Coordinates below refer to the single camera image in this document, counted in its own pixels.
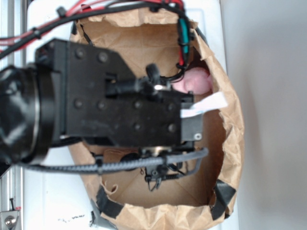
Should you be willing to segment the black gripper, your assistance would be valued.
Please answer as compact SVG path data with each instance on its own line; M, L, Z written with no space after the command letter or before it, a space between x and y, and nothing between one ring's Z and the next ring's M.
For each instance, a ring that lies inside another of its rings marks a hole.
M137 148L118 163L99 158L93 166L69 167L80 174L107 174L145 169L146 182L198 171L204 156L195 150L201 139L201 117L184 118L194 101L160 78L156 65L137 78L119 53L105 48L54 39L36 50L40 80L51 80L54 108L53 147L78 142Z

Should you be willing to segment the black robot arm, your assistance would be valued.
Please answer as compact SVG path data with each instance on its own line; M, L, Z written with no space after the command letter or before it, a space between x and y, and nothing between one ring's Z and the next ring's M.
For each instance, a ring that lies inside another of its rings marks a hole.
M159 79L156 65L137 78L113 50L53 39L36 50L25 68L0 73L0 159L28 169L107 174L144 168L158 188L164 180L198 171L208 150L195 150L201 138L182 112L191 94ZM108 163L42 166L50 148L78 142L135 148Z

